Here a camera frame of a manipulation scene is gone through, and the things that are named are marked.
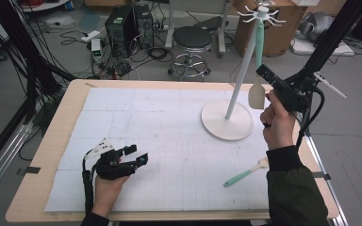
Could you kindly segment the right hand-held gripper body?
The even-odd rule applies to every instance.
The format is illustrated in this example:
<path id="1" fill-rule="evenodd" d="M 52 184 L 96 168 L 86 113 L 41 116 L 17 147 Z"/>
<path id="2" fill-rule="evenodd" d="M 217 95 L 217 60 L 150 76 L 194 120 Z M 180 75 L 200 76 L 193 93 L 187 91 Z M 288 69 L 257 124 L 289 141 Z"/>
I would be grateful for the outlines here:
<path id="1" fill-rule="evenodd" d="M 332 83 L 328 82 L 319 72 L 312 73 L 312 77 L 306 79 L 306 84 L 300 88 L 287 83 L 276 74 L 271 76 L 271 86 L 278 96 L 278 99 L 288 112 L 304 112 L 307 110 L 311 106 L 309 98 L 311 93 L 317 93 L 324 102 L 324 94 L 317 87 L 319 82 L 322 82 L 325 86 L 342 98 L 347 97 L 345 93 L 337 89 Z"/>

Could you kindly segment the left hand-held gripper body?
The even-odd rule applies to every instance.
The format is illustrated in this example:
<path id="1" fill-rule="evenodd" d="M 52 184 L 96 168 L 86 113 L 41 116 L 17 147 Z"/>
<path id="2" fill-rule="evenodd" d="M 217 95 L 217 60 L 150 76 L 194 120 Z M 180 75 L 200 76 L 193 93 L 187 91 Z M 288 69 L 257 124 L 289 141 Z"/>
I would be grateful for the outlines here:
<path id="1" fill-rule="evenodd" d="M 121 163 L 120 159 L 125 155 L 123 153 L 123 148 L 115 150 L 109 140 L 103 138 L 94 148 L 84 155 L 84 161 L 99 155 L 100 158 L 93 165 L 92 170 L 96 171 L 102 179 L 115 180 L 117 178 L 129 176 L 135 173 L 137 162 L 134 160 Z"/>

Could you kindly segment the beige spatula with green handle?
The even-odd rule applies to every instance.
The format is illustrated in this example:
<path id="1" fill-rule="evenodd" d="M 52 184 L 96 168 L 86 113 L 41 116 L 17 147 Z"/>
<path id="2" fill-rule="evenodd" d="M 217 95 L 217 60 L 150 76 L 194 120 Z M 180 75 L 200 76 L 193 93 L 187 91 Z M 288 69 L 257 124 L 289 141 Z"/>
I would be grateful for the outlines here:
<path id="1" fill-rule="evenodd" d="M 264 24 L 262 20 L 255 22 L 255 67 L 262 65 L 264 45 Z M 256 74 L 254 84 L 249 90 L 249 105 L 253 109 L 263 109 L 265 103 L 265 89 L 261 84 L 261 76 Z"/>

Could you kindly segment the white hook rack stand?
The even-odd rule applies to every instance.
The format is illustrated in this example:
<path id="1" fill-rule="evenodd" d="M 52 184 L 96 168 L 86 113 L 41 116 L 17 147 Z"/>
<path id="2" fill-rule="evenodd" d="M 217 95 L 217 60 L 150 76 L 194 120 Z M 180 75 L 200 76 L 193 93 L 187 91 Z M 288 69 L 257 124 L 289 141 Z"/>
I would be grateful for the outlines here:
<path id="1" fill-rule="evenodd" d="M 237 141 L 249 136 L 254 128 L 254 119 L 250 110 L 243 104 L 237 102 L 239 92 L 247 73 L 252 55 L 255 54 L 255 66 L 262 65 L 264 48 L 264 23 L 280 26 L 284 20 L 277 20 L 266 5 L 260 4 L 256 10 L 248 7 L 247 13 L 239 13 L 240 16 L 248 17 L 244 23 L 254 23 L 248 46 L 244 54 L 238 72 L 237 81 L 230 100 L 221 99 L 208 102 L 201 111 L 201 121 L 204 128 L 214 137 L 226 141 Z"/>

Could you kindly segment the beige brush with green handle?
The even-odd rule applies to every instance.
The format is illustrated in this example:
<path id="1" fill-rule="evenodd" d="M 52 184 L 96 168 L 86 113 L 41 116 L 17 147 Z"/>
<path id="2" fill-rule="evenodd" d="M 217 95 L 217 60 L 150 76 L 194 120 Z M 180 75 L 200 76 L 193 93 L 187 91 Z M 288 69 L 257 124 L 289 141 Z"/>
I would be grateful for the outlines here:
<path id="1" fill-rule="evenodd" d="M 239 180 L 243 179 L 244 177 L 246 177 L 250 173 L 254 172 L 255 170 L 265 169 L 268 166 L 269 166 L 268 158 L 267 157 L 261 158 L 254 167 L 252 167 L 251 169 L 245 170 L 244 172 L 242 172 L 242 173 L 232 177 L 231 179 L 227 180 L 226 182 L 223 183 L 223 186 L 224 187 L 229 187 L 229 186 L 235 184 L 236 182 L 238 182 Z"/>

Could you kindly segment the brown cardboard box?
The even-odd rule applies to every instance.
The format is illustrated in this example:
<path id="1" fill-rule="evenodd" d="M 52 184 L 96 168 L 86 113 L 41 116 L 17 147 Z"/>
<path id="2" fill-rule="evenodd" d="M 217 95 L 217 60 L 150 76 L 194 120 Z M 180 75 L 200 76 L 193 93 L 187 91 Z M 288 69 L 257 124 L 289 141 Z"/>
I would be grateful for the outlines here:
<path id="1" fill-rule="evenodd" d="M 299 23 L 305 15 L 307 7 L 296 6 L 290 0 L 263 0 L 270 12 L 277 11 L 273 18 L 284 21 L 280 26 L 274 26 L 265 22 L 263 55 L 283 55 L 289 47 Z M 243 57 L 249 38 L 255 26 L 255 22 L 244 23 L 249 17 L 239 17 L 239 23 L 234 38 L 235 47 Z"/>

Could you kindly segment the white flat board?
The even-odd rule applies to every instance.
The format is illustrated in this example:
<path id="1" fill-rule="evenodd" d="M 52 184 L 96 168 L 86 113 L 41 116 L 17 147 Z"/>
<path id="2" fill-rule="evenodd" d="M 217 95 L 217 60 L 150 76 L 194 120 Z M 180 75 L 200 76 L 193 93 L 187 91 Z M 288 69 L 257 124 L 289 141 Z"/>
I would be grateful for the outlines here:
<path id="1" fill-rule="evenodd" d="M 291 51 L 298 55 L 312 55 L 317 50 L 323 51 L 323 47 L 315 47 L 314 43 L 309 40 L 301 40 L 294 38 L 290 42 Z M 349 47 L 345 42 L 341 42 L 332 53 L 333 56 L 341 57 L 352 57 L 354 55 L 354 50 Z"/>

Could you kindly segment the wooden table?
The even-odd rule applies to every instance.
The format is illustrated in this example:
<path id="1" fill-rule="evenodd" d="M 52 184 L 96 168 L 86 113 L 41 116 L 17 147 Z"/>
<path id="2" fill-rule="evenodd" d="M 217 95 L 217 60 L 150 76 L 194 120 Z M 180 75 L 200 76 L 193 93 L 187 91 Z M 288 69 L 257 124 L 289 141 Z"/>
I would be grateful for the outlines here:
<path id="1" fill-rule="evenodd" d="M 127 80 L 86 80 L 71 82 L 59 104 L 41 145 L 31 164 L 41 168 L 38 174 L 25 175 L 6 213 L 9 222 L 64 222 L 80 221 L 85 209 L 77 212 L 48 212 L 48 202 L 54 185 L 58 164 L 69 143 L 76 121 L 94 88 L 104 89 L 198 89 L 229 90 L 227 83 L 170 82 L 170 81 L 127 81 Z M 197 210 L 197 211 L 141 211 L 111 213 L 113 221 L 168 221 L 168 220 L 237 220 L 265 219 L 269 206 L 258 210 Z"/>

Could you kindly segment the black flat device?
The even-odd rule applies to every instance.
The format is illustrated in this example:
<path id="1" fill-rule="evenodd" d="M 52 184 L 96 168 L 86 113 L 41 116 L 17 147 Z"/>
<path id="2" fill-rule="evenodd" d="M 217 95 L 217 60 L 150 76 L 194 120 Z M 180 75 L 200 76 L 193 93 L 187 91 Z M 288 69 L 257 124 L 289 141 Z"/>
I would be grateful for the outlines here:
<path id="1" fill-rule="evenodd" d="M 195 26 L 202 28 L 204 30 L 207 30 L 207 31 L 214 31 L 214 30 L 218 29 L 218 27 L 221 25 L 221 23 L 222 23 L 222 17 L 216 16 L 216 17 L 212 17 L 210 19 L 204 20 L 202 22 L 198 22 L 195 24 Z"/>

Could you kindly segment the black round stool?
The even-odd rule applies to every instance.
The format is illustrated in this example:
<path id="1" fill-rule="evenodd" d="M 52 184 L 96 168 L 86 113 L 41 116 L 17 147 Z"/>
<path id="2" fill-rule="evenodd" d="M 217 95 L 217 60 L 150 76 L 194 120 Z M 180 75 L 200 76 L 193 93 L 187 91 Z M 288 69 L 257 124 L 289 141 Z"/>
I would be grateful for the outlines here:
<path id="1" fill-rule="evenodd" d="M 179 80 L 190 77 L 205 77 L 211 73 L 206 60 L 200 56 L 211 48 L 211 34 L 196 26 L 183 26 L 173 32 L 173 44 L 181 50 L 171 62 L 169 75 L 177 75 Z"/>

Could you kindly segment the white power supply unit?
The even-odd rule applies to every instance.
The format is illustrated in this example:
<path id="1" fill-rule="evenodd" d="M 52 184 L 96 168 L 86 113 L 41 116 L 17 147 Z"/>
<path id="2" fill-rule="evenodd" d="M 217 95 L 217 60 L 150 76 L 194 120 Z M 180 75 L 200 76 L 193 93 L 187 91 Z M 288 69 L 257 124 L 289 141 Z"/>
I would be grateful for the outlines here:
<path id="1" fill-rule="evenodd" d="M 90 42 L 91 56 L 93 60 L 97 63 L 102 61 L 102 50 L 101 50 L 101 41 L 99 39 L 92 39 Z"/>

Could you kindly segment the large black computer tower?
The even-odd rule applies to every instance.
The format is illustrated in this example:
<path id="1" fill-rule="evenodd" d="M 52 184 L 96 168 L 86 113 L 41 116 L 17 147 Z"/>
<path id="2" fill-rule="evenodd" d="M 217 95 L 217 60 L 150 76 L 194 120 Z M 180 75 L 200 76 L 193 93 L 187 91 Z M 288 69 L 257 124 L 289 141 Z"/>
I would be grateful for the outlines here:
<path id="1" fill-rule="evenodd" d="M 133 7 L 115 7 L 105 22 L 105 26 L 113 53 L 117 57 L 130 57 L 130 43 L 137 36 Z"/>

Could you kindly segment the slim black computer tower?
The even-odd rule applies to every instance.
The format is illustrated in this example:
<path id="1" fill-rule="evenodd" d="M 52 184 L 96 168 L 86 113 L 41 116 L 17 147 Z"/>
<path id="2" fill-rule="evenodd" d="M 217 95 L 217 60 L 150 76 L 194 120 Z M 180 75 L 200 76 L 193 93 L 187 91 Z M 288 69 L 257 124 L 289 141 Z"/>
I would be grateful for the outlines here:
<path id="1" fill-rule="evenodd" d="M 147 5 L 135 5 L 134 13 L 136 28 L 140 35 L 140 47 L 143 49 L 152 48 L 154 45 L 153 16 Z"/>

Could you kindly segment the white round table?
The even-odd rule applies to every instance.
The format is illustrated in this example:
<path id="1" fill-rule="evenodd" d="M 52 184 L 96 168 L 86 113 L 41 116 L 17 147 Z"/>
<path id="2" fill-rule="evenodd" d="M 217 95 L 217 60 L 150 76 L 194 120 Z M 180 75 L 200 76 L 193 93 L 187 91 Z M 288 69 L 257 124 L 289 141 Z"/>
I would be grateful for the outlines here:
<path id="1" fill-rule="evenodd" d="M 60 7 L 60 6 L 64 6 L 69 1 L 70 0 L 58 0 L 57 2 L 52 2 L 52 3 L 44 1 L 39 6 L 35 6 L 35 7 L 23 6 L 22 10 L 24 12 L 42 11 L 42 10 L 47 10 L 47 9 L 51 9 L 51 8 L 57 8 L 57 7 Z"/>

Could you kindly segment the aluminium rail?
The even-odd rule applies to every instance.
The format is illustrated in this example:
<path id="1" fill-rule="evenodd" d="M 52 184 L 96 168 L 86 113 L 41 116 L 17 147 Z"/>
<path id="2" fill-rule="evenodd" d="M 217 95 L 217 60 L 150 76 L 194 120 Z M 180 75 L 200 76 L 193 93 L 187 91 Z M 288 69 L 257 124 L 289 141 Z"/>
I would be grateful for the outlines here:
<path id="1" fill-rule="evenodd" d="M 16 154 L 25 144 L 26 139 L 30 136 L 34 124 L 19 125 L 0 148 L 0 180 L 7 171 Z"/>
<path id="2" fill-rule="evenodd" d="M 338 201 L 337 194 L 332 186 L 332 179 L 321 161 L 320 154 L 317 150 L 313 137 L 309 130 L 302 132 L 301 129 L 309 120 L 309 113 L 300 113 L 296 115 L 297 122 L 294 126 L 293 139 L 299 146 L 299 156 L 305 166 L 313 173 L 319 191 L 321 192 L 324 202 L 328 209 L 328 222 L 330 226 L 349 226 L 342 207 Z M 328 173 L 331 180 L 324 180 L 322 175 Z"/>

